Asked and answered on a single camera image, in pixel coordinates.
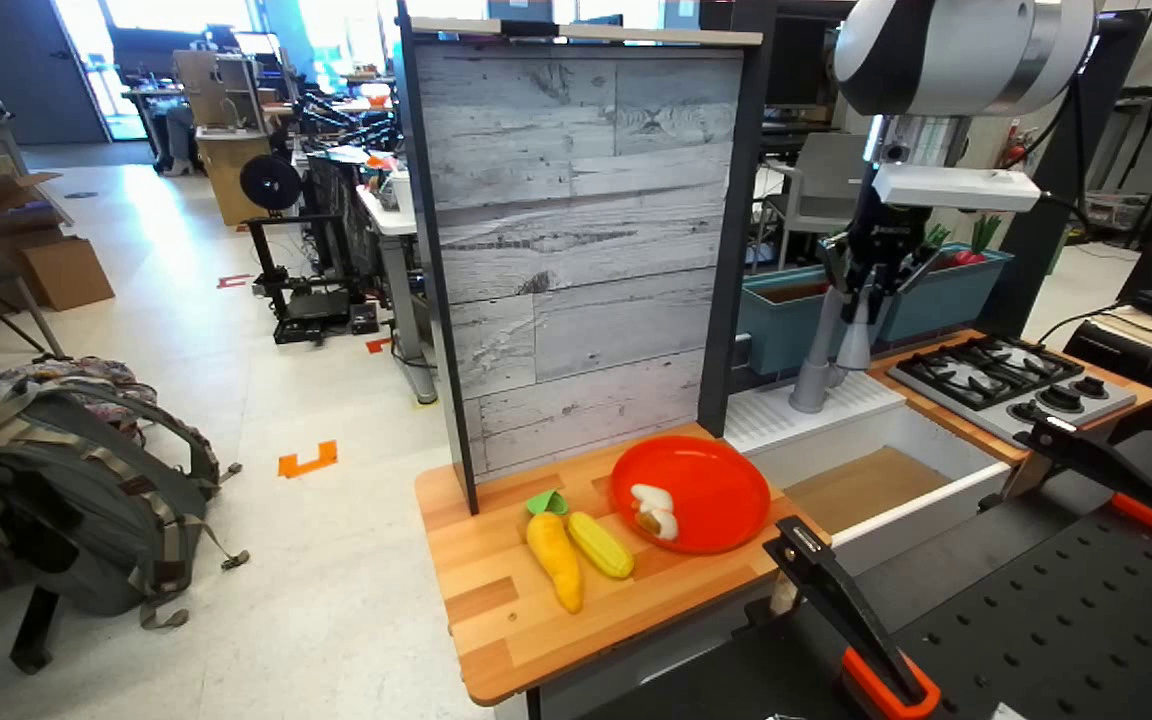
wood plank wall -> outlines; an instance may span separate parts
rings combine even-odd
[[[415,52],[476,476],[698,422],[741,52]]]

